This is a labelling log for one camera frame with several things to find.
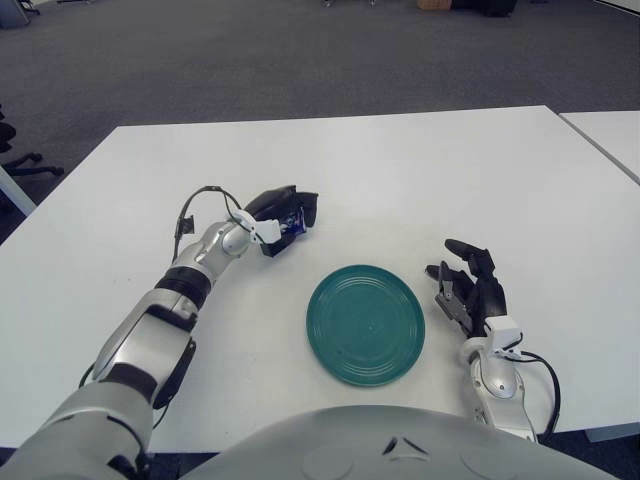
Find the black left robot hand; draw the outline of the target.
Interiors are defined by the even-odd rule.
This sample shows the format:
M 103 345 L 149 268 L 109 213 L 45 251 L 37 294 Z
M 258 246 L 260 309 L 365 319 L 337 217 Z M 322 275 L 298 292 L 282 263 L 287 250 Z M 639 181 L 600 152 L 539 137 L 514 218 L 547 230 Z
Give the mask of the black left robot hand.
M 267 240 L 260 234 L 262 253 L 274 257 L 291 245 L 296 238 L 314 226 L 317 215 L 318 194 L 298 192 L 295 185 L 268 190 L 249 202 L 245 210 L 256 221 L 277 220 L 279 240 Z

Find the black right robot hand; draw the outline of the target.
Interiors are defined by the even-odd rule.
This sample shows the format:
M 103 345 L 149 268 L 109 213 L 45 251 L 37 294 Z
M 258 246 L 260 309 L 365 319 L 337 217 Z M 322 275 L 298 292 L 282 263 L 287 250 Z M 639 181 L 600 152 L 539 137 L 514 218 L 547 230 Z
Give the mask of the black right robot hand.
M 425 273 L 438 283 L 435 301 L 467 338 L 484 337 L 485 321 L 507 314 L 504 289 L 494 275 L 492 256 L 487 249 L 456 239 L 446 239 L 444 245 L 467 263 L 471 277 L 464 270 L 451 269 L 445 261 L 427 265 Z

